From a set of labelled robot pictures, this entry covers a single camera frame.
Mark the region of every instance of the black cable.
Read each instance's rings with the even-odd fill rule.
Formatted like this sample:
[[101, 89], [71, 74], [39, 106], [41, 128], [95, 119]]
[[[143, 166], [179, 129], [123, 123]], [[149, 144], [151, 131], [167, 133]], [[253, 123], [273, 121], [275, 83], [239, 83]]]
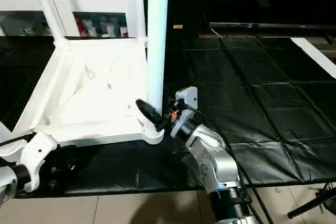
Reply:
[[7, 145], [7, 144], [17, 142], [17, 141], [20, 141], [20, 140], [26, 140], [27, 142], [29, 142], [33, 138], [33, 136], [35, 136], [35, 133], [28, 134], [28, 135], [23, 135], [23, 136], [18, 136], [16, 138], [13, 138], [13, 139], [10, 139], [10, 140], [7, 140], [7, 141], [4, 141], [4, 142], [0, 143], [0, 147], [2, 147], [4, 145]]
[[[267, 218], [269, 224], [274, 224], [274, 222], [273, 222], [273, 220], [272, 220], [272, 217], [270, 216], [270, 214], [269, 214], [269, 212], [268, 212], [268, 210], [267, 210], [267, 208], [266, 208], [266, 206], [265, 206], [263, 200], [261, 199], [261, 196], [260, 196], [259, 192], [257, 191], [257, 188], [256, 188], [255, 185], [253, 184], [252, 180], [251, 180], [250, 177], [248, 176], [248, 174], [247, 174], [247, 172], [245, 171], [245, 169], [244, 169], [244, 168], [240, 165], [240, 163], [238, 162], [238, 160], [237, 160], [237, 158], [236, 158], [236, 156], [235, 156], [235, 154], [234, 154], [234, 152], [233, 152], [233, 150], [232, 150], [232, 147], [231, 147], [230, 143], [228, 142], [228, 140], [227, 140], [225, 134], [224, 134], [224, 133], [221, 131], [221, 129], [216, 125], [216, 123], [213, 122], [213, 120], [211, 120], [210, 118], [208, 118], [203, 112], [201, 112], [201, 111], [199, 111], [199, 110], [197, 110], [197, 109], [195, 109], [195, 108], [193, 108], [193, 107], [191, 107], [191, 106], [188, 106], [188, 105], [186, 105], [185, 107], [186, 107], [186, 109], [189, 109], [189, 110], [192, 110], [192, 111], [198, 113], [198, 114], [201, 115], [205, 120], [208, 120], [209, 123], [213, 125], [213, 127], [215, 128], [215, 130], [217, 131], [217, 133], [222, 137], [223, 141], [225, 142], [225, 145], [226, 145], [226, 147], [227, 147], [227, 150], [228, 150], [229, 154], [230, 154], [231, 157], [234, 159], [234, 161], [237, 163], [237, 166], [238, 166], [238, 176], [239, 176], [239, 179], [240, 179], [240, 181], [241, 181], [242, 189], [243, 189], [244, 193], [247, 194], [247, 190], [246, 190], [246, 187], [245, 187], [245, 185], [244, 185], [244, 180], [243, 180], [243, 177], [241, 176], [240, 171], [244, 174], [246, 180], [248, 181], [250, 187], [252, 188], [252, 191], [253, 191], [254, 194], [256, 195], [256, 198], [257, 198], [257, 200], [258, 200], [258, 202], [259, 202], [261, 208], [263, 209], [263, 212], [264, 212], [264, 214], [265, 214], [265, 216], [266, 216], [266, 218]], [[261, 220], [260, 217], [256, 214], [256, 212], [253, 213], [253, 214], [256, 216], [257, 219]]]

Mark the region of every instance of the glass cabinet door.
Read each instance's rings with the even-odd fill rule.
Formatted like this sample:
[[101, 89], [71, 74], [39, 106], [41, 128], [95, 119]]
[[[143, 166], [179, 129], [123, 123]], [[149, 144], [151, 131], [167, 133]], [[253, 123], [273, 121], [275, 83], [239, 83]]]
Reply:
[[51, 36], [42, 11], [1, 11], [0, 32], [3, 36]]
[[73, 12], [81, 37], [128, 38], [125, 13]]

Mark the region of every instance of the metal cylinder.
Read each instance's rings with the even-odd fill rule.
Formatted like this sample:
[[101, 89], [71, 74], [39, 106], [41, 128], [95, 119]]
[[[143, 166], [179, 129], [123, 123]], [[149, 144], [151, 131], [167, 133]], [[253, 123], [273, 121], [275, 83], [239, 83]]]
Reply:
[[213, 191], [209, 198], [216, 221], [250, 216], [248, 205], [238, 187]]
[[160, 114], [162, 114], [167, 6], [168, 0], [148, 0], [147, 101]]

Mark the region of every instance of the bolt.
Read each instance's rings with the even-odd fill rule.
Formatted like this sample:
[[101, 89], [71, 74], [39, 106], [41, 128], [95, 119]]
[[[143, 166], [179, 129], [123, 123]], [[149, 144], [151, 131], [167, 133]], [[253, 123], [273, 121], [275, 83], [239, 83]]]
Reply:
[[54, 174], [55, 172], [57, 172], [57, 168], [56, 167], [52, 167], [51, 168], [51, 173]]

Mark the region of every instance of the black mat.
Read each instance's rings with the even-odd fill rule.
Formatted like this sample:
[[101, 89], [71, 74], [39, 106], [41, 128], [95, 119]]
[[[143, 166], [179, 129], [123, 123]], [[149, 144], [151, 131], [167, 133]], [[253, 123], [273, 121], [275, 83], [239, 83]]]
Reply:
[[[6, 94], [0, 120], [13, 128], [52, 41], [0, 38], [0, 45], [0, 89]], [[336, 180], [336, 81], [290, 39], [169, 39], [164, 104], [188, 86], [198, 87], [200, 110], [226, 132], [257, 186]], [[76, 160], [74, 173], [51, 174], [51, 167]], [[41, 172], [41, 188], [29, 197], [202, 187], [192, 156], [168, 136], [158, 145], [134, 141], [64, 150], [50, 156]]]

